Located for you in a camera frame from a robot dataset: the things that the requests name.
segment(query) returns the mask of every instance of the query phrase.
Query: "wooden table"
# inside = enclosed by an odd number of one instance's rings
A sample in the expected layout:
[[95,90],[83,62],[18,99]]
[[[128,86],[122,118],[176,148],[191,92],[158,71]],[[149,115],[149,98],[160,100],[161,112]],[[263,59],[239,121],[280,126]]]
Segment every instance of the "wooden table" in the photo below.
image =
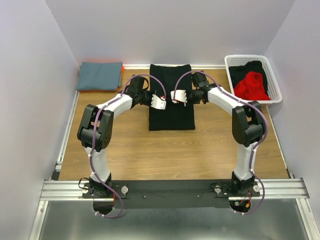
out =
[[[204,70],[230,91],[225,69]],[[149,70],[125,70],[122,84],[132,74]],[[67,141],[59,180],[89,177],[88,156],[77,139],[80,121],[88,104],[102,104],[115,92],[80,93]],[[257,151],[255,172],[261,178],[288,178],[286,167],[263,107],[270,131]],[[137,105],[113,122],[107,147],[108,164],[114,180],[229,179],[237,160],[237,143],[232,136],[232,118],[218,106],[194,106],[195,130],[148,131],[147,106]]]

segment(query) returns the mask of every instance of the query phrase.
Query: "gray wall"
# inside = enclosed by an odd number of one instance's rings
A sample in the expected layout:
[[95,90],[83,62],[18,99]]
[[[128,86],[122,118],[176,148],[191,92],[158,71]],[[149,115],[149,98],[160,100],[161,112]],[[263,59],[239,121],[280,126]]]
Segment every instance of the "gray wall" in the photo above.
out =
[[46,0],[79,63],[224,64],[264,54],[294,0]]
[[77,62],[43,0],[0,1],[0,239],[28,239],[54,169]]
[[283,101],[270,107],[288,168],[303,177],[320,224],[320,1],[297,0],[266,56]]

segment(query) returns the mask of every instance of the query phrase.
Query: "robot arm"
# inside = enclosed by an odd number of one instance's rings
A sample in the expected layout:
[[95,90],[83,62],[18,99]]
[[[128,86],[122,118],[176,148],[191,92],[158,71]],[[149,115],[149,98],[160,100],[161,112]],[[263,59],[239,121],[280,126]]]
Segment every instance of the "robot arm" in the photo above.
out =
[[[111,173],[106,160],[107,146],[112,137],[114,119],[137,104],[150,106],[160,110],[166,108],[166,101],[163,98],[156,96],[151,91],[143,89],[145,80],[146,79],[141,76],[135,77],[123,95],[118,93],[113,99],[97,106],[88,105],[84,110],[77,138],[81,141],[86,153],[90,155],[92,152],[94,133],[93,122],[95,121],[98,110],[106,106],[99,116],[99,127],[96,131],[95,148],[92,154],[94,169],[98,170],[101,180],[105,183],[110,182],[111,180]],[[99,180],[93,172],[90,174],[90,179],[99,183]]]
[[[248,101],[236,96],[230,98],[223,93],[223,87],[219,86],[219,89],[214,83],[209,84],[205,75],[196,72],[192,75],[192,81],[196,89],[189,94],[184,90],[177,90],[175,94],[172,91],[172,101],[192,104],[198,104],[200,101],[204,104],[210,102],[232,116],[232,135],[238,143],[238,151],[236,166],[231,177],[231,188],[235,194],[248,189],[255,180],[250,170],[254,169],[257,147],[252,160],[250,160],[251,152],[253,146],[262,139],[266,129],[262,117],[253,108],[240,103]],[[261,111],[257,101],[252,101],[250,104]]]

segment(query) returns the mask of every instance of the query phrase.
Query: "laundry basket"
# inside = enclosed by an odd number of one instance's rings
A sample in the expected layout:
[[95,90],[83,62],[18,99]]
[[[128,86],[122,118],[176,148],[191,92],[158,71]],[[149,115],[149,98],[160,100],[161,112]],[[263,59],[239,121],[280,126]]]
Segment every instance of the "laundry basket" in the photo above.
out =
[[268,82],[268,95],[271,100],[261,100],[258,101],[260,104],[266,106],[273,103],[279,103],[282,101],[282,95],[274,74],[274,71],[271,68],[268,58],[262,55],[228,55],[224,58],[226,74],[228,76],[231,93],[234,95],[234,87],[232,85],[229,67],[231,66],[243,66],[251,61],[260,61],[262,62],[262,68],[265,72],[266,79]]

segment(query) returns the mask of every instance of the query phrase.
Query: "purple cable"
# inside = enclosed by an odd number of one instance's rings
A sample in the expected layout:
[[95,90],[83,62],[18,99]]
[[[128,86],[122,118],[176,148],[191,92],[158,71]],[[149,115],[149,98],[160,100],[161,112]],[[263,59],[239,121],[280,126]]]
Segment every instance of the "purple cable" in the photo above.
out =
[[175,100],[175,97],[176,97],[176,90],[177,90],[177,87],[178,87],[178,84],[179,82],[188,74],[192,74],[192,73],[200,73],[200,74],[203,74],[205,76],[207,76],[208,78],[210,78],[216,85],[216,87],[220,90],[221,93],[223,93],[224,95],[228,96],[229,98],[243,104],[243,105],[246,105],[252,109],[254,109],[263,119],[264,121],[264,125],[265,125],[265,133],[262,137],[262,139],[257,142],[251,149],[251,153],[250,153],[250,159],[249,159],[249,171],[250,173],[260,182],[261,186],[262,186],[262,197],[261,197],[261,201],[259,202],[259,204],[251,211],[249,212],[239,212],[240,214],[242,215],[248,215],[248,214],[252,214],[254,213],[256,210],[258,210],[258,208],[261,207],[261,205],[263,204],[264,200],[265,200],[265,196],[266,196],[266,190],[265,190],[265,186],[263,184],[263,182],[261,181],[261,179],[255,174],[255,172],[253,171],[252,169],[252,162],[253,162],[253,159],[254,159],[254,154],[255,154],[255,151],[256,151],[256,148],[267,138],[267,135],[268,135],[268,132],[269,132],[269,125],[268,125],[268,121],[265,117],[265,115],[258,109],[256,108],[255,106],[253,106],[252,104],[248,103],[248,102],[245,102],[245,101],[242,101],[242,100],[238,100],[237,97],[235,97],[234,95],[232,95],[231,93],[227,92],[227,91],[224,91],[220,85],[217,83],[217,81],[212,77],[210,76],[209,74],[203,72],[203,71],[188,71],[186,72],[185,74],[183,74],[179,79],[178,81],[176,82],[175,84],[175,87],[174,87],[174,93],[173,93],[173,100]]
[[[108,105],[118,101],[120,98],[115,98],[114,100],[112,100],[111,102],[108,103]],[[93,136],[92,136],[92,149],[91,149],[91,152],[90,152],[90,156],[89,156],[89,161],[90,161],[90,167],[91,167],[91,170],[93,172],[93,174],[95,175],[95,177],[99,180],[99,182],[105,186],[107,189],[109,189],[111,192],[113,192],[116,197],[120,200],[120,203],[121,203],[121,210],[120,212],[117,214],[117,215],[114,215],[114,216],[108,216],[108,215],[104,215],[104,214],[101,214],[100,212],[95,212],[97,215],[103,217],[103,218],[107,218],[107,219],[115,219],[115,218],[118,218],[120,217],[121,213],[123,212],[124,208],[125,208],[125,204],[124,204],[124,201],[121,199],[121,197],[119,196],[119,194],[113,190],[111,187],[109,187],[107,184],[104,183],[104,181],[102,181],[102,179],[99,177],[99,175],[97,174],[96,170],[95,170],[95,167],[94,167],[94,164],[93,164],[93,153],[95,151],[95,147],[96,147],[96,135],[97,135],[97,125],[98,125],[98,120],[99,120],[99,116],[101,114],[101,112],[103,111],[103,109],[105,109],[107,107],[107,105],[104,105],[103,107],[101,107],[98,112],[96,113],[96,116],[95,116],[95,120],[94,120],[94,126],[93,126]]]
[[165,98],[167,97],[166,89],[165,89],[164,85],[161,83],[161,81],[160,81],[158,78],[156,78],[155,76],[152,76],[152,75],[147,74],[147,73],[140,73],[140,74],[133,75],[132,77],[130,77],[129,80],[126,81],[126,83],[125,83],[125,85],[124,85],[124,87],[123,87],[123,89],[122,89],[122,91],[121,91],[121,96],[125,93],[126,86],[128,85],[128,83],[129,83],[133,78],[138,77],[138,76],[147,76],[147,77],[149,77],[149,78],[152,78],[152,79],[156,80],[156,81],[160,84],[160,86],[161,86],[161,88],[162,88],[162,90],[163,90],[163,94],[164,94],[163,96],[164,96]]

